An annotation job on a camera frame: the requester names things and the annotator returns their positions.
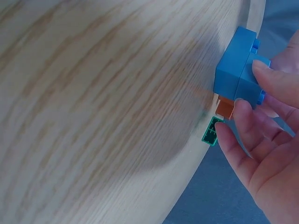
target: wood grain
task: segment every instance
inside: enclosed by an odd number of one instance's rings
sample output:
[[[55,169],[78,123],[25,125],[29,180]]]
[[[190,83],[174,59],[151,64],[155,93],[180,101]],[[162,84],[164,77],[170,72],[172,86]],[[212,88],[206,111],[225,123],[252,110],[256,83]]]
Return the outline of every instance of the wood grain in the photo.
[[[208,148],[217,62],[238,25],[260,29],[254,2],[2,0],[0,223],[161,223]]]

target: gray floor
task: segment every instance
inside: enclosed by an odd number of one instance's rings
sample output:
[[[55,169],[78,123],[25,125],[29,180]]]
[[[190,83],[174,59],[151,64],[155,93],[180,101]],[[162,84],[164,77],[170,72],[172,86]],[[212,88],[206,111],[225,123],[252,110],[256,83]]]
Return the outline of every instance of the gray floor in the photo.
[[[280,52],[299,25],[298,0],[268,0],[259,36],[259,54]],[[278,120],[281,126],[288,127]],[[234,124],[229,125],[235,131]],[[208,150],[186,190],[164,224],[267,224],[249,193],[241,185],[219,146]]]

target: fingernail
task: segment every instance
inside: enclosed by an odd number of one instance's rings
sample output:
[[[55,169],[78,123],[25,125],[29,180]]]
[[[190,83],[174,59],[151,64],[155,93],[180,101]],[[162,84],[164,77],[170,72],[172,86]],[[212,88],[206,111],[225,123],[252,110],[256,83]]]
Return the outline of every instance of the fingernail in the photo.
[[[234,106],[235,106],[235,104],[237,103],[237,101],[239,101],[239,100],[241,100],[242,98],[237,98],[237,99],[235,99],[235,101],[234,101]]]
[[[267,70],[267,69],[269,69],[269,67],[265,63],[263,63],[261,61],[258,61],[258,60],[253,61],[252,68],[253,69],[258,69],[258,70]]]

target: lego brick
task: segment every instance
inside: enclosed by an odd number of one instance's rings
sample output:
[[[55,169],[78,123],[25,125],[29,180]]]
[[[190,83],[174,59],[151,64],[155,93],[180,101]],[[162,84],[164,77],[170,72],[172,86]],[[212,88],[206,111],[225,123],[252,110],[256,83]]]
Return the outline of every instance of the lego brick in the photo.
[[[253,60],[259,60],[264,62],[266,65],[270,66],[270,60],[256,55],[254,53],[250,53],[244,70],[241,73],[240,81],[235,92],[234,100],[237,98],[242,98],[247,100],[252,108],[255,108],[257,104],[262,103],[264,98],[264,92],[262,91],[261,87],[258,85],[256,78],[252,72],[252,63]]]
[[[227,99],[227,98],[222,97],[222,96],[218,96],[218,99],[219,99],[220,101],[222,101],[222,102],[225,102],[225,103],[231,105],[231,106],[233,106],[234,103],[235,103],[233,100]]]
[[[220,101],[215,113],[230,120],[233,115],[233,110],[234,105],[228,104],[225,101]]]
[[[238,27],[216,67],[214,92],[233,100],[240,75],[251,51],[257,52],[256,33]]]
[[[212,120],[210,121],[210,124],[208,126],[208,128],[206,129],[206,132],[202,138],[202,141],[214,146],[217,142],[217,134],[216,134],[216,130],[215,130],[215,124],[217,122],[223,122],[223,120],[217,118],[217,117],[212,117]]]

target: wooden table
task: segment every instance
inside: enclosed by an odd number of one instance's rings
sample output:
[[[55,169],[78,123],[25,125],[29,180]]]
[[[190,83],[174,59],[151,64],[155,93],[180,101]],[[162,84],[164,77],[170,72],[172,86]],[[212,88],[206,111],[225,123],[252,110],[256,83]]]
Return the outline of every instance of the wooden table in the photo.
[[[161,223],[208,149],[215,66],[264,5],[1,0],[0,223]]]

